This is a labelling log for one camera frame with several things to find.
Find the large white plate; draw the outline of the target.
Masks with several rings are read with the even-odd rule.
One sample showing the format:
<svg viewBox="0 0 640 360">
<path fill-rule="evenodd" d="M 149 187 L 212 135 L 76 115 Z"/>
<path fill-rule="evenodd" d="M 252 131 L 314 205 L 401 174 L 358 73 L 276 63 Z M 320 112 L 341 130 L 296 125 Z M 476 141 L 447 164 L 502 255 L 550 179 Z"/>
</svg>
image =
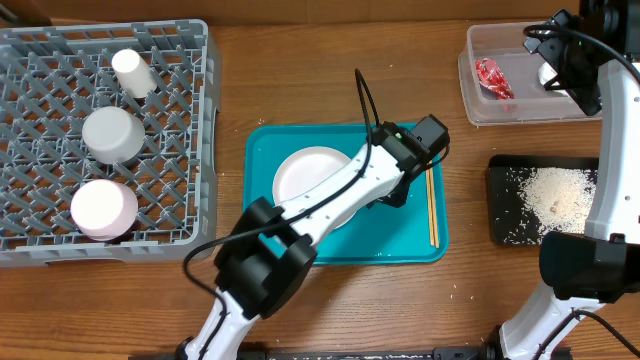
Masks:
<svg viewBox="0 0 640 360">
<path fill-rule="evenodd" d="M 313 146 L 287 157 L 272 183 L 274 203 L 285 210 L 286 219 L 335 194 L 355 178 L 362 168 L 366 147 L 355 160 L 330 147 Z"/>
</svg>

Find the grey bowl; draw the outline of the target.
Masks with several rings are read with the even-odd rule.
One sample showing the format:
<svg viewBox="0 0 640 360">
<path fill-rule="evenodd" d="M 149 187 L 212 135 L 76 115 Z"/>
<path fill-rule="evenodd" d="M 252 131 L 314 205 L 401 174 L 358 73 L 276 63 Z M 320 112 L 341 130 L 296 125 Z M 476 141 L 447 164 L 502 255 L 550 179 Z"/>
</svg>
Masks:
<svg viewBox="0 0 640 360">
<path fill-rule="evenodd" d="M 126 163 L 141 151 L 145 128 L 133 114 L 108 106 L 93 111 L 85 118 L 81 135 L 95 160 L 103 164 Z"/>
</svg>

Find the red snack wrapper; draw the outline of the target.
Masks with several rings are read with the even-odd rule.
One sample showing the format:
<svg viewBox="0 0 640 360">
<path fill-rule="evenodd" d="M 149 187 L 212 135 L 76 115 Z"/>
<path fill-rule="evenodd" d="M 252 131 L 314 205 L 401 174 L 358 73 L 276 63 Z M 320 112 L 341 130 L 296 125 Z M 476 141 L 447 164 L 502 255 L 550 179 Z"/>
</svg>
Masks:
<svg viewBox="0 0 640 360">
<path fill-rule="evenodd" d="M 497 99 L 513 100 L 515 94 L 497 62 L 490 58 L 475 61 L 476 74 L 480 84 L 493 93 Z"/>
</svg>

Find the white tissue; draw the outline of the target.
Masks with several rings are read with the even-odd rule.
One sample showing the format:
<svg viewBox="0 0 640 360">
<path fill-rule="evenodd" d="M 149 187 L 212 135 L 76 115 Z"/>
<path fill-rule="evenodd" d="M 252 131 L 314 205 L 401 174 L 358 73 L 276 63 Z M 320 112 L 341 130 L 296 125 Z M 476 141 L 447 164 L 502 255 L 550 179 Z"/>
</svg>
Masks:
<svg viewBox="0 0 640 360">
<path fill-rule="evenodd" d="M 553 70 L 553 68 L 548 63 L 543 63 L 542 66 L 538 70 L 538 78 L 541 85 L 543 85 L 553 77 L 555 77 L 557 73 Z M 568 93 L 565 90 L 552 90 L 555 93 L 558 93 L 562 96 L 568 97 Z"/>
</svg>

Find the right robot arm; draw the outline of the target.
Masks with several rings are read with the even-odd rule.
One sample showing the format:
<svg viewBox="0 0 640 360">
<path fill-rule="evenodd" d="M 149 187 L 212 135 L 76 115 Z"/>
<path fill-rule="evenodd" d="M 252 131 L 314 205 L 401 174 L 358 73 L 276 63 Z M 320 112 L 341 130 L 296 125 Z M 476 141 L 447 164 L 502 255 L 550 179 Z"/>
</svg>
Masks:
<svg viewBox="0 0 640 360">
<path fill-rule="evenodd" d="M 557 346 L 581 320 L 639 290 L 639 4 L 583 1 L 578 14 L 561 10 L 523 33 L 555 72 L 545 89 L 602 116 L 599 168 L 583 234 L 545 235 L 541 282 L 479 356 L 568 359 Z"/>
</svg>

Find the white cup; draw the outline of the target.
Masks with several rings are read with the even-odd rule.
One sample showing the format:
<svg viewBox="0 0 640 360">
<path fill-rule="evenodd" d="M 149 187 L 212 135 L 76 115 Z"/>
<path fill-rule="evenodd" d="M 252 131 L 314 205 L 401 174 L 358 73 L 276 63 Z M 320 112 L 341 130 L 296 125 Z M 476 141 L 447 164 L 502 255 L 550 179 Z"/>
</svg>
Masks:
<svg viewBox="0 0 640 360">
<path fill-rule="evenodd" d="M 157 89 L 149 65 L 135 50 L 118 51 L 113 55 L 111 65 L 122 89 L 134 99 L 145 98 Z"/>
</svg>

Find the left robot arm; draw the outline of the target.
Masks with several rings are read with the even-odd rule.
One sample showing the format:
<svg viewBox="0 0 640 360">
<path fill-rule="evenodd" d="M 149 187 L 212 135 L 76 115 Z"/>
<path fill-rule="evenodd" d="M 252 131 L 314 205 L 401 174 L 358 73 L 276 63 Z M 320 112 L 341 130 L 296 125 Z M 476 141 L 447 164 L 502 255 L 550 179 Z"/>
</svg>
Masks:
<svg viewBox="0 0 640 360">
<path fill-rule="evenodd" d="M 199 334 L 177 348 L 178 359 L 234 359 L 251 327 L 275 314 L 300 288 L 318 245 L 361 208 L 403 206 L 411 183 L 447 154 L 447 127 L 428 115 L 413 128 L 393 122 L 365 126 L 366 142 L 354 158 L 311 190 L 275 206 L 260 197 L 232 233 L 190 251 L 217 247 L 216 285 L 196 286 L 214 296 Z"/>
</svg>

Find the pink bowl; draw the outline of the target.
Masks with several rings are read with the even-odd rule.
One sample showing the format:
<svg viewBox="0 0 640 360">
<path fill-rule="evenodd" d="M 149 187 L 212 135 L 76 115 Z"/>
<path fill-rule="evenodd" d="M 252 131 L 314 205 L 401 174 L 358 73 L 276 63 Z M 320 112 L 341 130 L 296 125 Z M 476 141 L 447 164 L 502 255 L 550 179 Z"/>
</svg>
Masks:
<svg viewBox="0 0 640 360">
<path fill-rule="evenodd" d="M 92 180 L 75 192 L 70 211 L 84 235 L 95 241 L 110 241 L 130 230 L 136 221 L 138 200 L 121 183 Z"/>
</svg>

